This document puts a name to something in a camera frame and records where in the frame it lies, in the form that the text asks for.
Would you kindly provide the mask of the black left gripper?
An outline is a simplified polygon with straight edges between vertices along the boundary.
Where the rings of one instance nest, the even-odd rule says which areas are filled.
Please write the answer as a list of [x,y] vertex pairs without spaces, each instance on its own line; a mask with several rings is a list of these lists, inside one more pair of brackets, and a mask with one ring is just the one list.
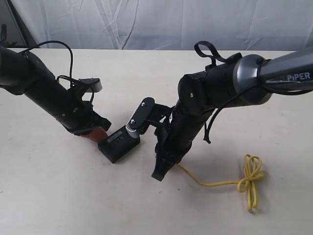
[[68,132],[80,137],[88,138],[100,143],[108,138],[106,131],[111,122],[101,117],[93,110],[93,105],[88,101],[77,101],[66,106],[65,111],[57,115],[57,121],[62,124]]

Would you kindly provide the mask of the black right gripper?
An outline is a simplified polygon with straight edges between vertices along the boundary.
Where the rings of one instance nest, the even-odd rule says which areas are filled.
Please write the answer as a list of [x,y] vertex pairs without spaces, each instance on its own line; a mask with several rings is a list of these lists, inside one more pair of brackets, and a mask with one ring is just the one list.
[[191,148],[192,141],[208,120],[208,112],[192,115],[178,102],[165,124],[155,131],[156,164],[152,178],[162,181],[176,161],[181,159]]

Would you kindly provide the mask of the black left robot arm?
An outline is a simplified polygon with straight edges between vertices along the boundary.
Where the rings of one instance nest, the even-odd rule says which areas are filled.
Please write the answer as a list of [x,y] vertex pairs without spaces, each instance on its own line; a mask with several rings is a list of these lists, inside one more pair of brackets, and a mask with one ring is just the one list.
[[92,99],[83,100],[85,93],[102,90],[98,78],[55,77],[35,54],[1,47],[0,87],[13,95],[25,95],[76,136],[96,143],[108,137],[111,122],[93,110]]

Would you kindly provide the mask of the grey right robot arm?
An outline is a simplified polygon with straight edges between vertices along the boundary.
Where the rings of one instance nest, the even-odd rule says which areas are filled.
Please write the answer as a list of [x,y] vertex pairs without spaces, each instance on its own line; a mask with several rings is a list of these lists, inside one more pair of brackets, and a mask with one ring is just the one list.
[[152,177],[163,180],[190,150],[198,132],[210,131],[223,108],[260,105],[272,94],[300,95],[312,90],[312,48],[269,60],[256,54],[238,56],[233,62],[184,75],[178,85],[179,99],[156,135]]

